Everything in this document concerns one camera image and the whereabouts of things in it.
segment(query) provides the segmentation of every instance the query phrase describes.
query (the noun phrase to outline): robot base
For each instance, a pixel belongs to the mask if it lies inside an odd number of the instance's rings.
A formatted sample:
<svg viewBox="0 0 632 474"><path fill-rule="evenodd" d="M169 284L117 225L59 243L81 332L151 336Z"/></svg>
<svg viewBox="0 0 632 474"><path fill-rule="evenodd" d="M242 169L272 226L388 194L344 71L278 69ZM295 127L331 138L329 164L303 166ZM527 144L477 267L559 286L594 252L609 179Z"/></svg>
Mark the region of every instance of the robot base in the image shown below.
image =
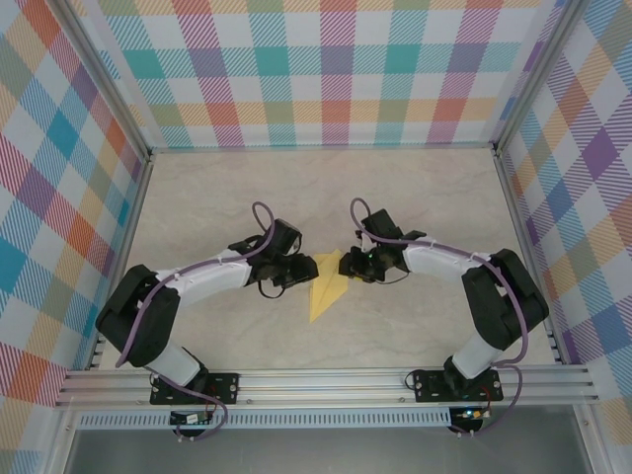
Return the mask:
<svg viewBox="0 0 632 474"><path fill-rule="evenodd" d="M209 373L203 369L187 385L187 388L214 397L225 405L234 405L237 403L239 391L239 374ZM149 403L151 405L205 405L206 401L176 390L159 377L153 377Z"/></svg>
<svg viewBox="0 0 632 474"><path fill-rule="evenodd" d="M414 370L412 386L415 401L428 402L500 402L503 400L501 380L495 370L486 370L471 387L455 393L447 384L444 370Z"/></svg>

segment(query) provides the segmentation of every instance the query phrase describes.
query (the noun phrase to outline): marble floor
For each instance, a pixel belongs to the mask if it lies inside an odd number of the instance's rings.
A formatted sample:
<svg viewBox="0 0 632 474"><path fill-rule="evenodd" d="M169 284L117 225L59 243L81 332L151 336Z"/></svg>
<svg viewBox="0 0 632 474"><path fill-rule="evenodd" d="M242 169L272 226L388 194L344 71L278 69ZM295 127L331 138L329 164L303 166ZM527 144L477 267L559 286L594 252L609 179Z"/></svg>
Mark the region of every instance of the marble floor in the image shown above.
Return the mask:
<svg viewBox="0 0 632 474"><path fill-rule="evenodd" d="M157 156L128 265L170 269L215 255L258 232L258 199L301 230L302 252L346 252L356 196L386 208L404 232L471 251L518 250L487 149L234 151ZM430 366L473 331L460 284L414 275L386 286L352 280L312 324L309 284L278 300L254 285L226 291L183 309L172 339L214 368ZM107 348L101 367L117 357ZM552 362L540 325L523 363Z"/></svg>

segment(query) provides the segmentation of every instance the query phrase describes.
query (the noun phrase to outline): yellow folded paper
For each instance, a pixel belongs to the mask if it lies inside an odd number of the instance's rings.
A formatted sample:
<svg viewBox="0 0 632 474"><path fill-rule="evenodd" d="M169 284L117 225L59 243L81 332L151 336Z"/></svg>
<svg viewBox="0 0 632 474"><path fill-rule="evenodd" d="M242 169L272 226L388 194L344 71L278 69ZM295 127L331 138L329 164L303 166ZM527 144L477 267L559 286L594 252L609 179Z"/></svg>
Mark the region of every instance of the yellow folded paper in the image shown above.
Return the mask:
<svg viewBox="0 0 632 474"><path fill-rule="evenodd" d="M312 280L309 292L309 322L313 323L349 287L349 279L338 275L338 263L342 253L316 254L313 259L318 266L318 277Z"/></svg>

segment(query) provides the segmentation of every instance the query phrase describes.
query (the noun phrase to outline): plaid wall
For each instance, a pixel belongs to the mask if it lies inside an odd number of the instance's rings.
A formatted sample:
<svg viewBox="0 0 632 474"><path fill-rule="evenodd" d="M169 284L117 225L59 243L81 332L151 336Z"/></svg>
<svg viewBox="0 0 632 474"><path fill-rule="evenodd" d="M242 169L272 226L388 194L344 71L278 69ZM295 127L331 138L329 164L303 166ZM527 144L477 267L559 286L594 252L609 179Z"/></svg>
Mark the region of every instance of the plaid wall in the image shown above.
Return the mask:
<svg viewBox="0 0 632 474"><path fill-rule="evenodd" d="M531 51L529 58L524 63L524 66L522 67L522 70L520 71L520 75L518 76L518 80L515 82L515 85L513 86L510 98L507 100L507 103L505 104L505 108L503 109L503 113L501 114L501 117L498 120L498 123L496 123L496 127L494 128L494 132L492 133L492 138L490 141L497 142L499 137L501 136L501 133L503 129L505 128L505 124L507 123L507 118L510 116L510 113L514 109L515 101L520 96L520 94L522 94L522 91L524 90L524 86L526 86L526 83L528 82L529 77L531 76L531 71L533 70L533 66L535 65L535 62L539 59L542 51L544 51L544 46L546 45L546 42L551 37L551 34L553 33L553 31L555 30L555 27L557 26L557 22L559 21L560 16L562 15L562 11L564 10L564 7L566 6L568 2L569 0L556 0L555 1L555 6L553 7L553 10L551 10L549 18L546 20L546 24L544 25L544 28L540 32L540 36L537 38L537 41L535 42L535 46L533 47L533 50Z"/></svg>
<svg viewBox="0 0 632 474"><path fill-rule="evenodd" d="M555 321L632 465L632 0L592 0L508 151Z"/></svg>
<svg viewBox="0 0 632 474"><path fill-rule="evenodd" d="M555 3L99 0L104 32L95 1L73 3L148 141L172 148L487 142Z"/></svg>
<svg viewBox="0 0 632 474"><path fill-rule="evenodd" d="M0 2L0 473L29 473L110 284L140 160L43 0Z"/></svg>

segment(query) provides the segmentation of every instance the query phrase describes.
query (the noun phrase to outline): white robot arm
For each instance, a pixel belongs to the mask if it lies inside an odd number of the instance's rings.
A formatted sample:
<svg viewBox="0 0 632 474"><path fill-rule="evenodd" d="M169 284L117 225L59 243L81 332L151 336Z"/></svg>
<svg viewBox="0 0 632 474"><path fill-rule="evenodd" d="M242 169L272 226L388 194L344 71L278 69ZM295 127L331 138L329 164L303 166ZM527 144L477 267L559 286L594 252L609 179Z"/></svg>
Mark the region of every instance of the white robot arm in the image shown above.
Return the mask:
<svg viewBox="0 0 632 474"><path fill-rule="evenodd" d="M362 231L356 233L361 248L352 247L343 256L339 272L366 282L384 281L385 273L397 268L406 273L427 274L446 281L461 282L468 299L476 332L444 364L443 380L455 399L476 391L481 380L498 357L521 336L518 316L507 294L500 292L500 282L488 266L495 268L509 284L527 331L542 322L548 306L519 257L504 249L490 255L457 255L444 250L423 232L404 235L386 210L381 209L361 222L367 233L379 240L367 242Z"/></svg>
<svg viewBox="0 0 632 474"><path fill-rule="evenodd" d="M143 265L127 271L97 318L97 329L117 350L123 352L127 339L133 342L127 360L136 367L147 367L177 385L201 392L207 371L195 357L170 340L177 311L220 291L241 288L271 279L282 290L318 276L311 257L297 253L302 236L283 220L276 219L270 243L255 235L232 244L214 259L218 263L183 269L151 272ZM132 325L142 302L160 281L166 281L153 295L134 334Z"/></svg>

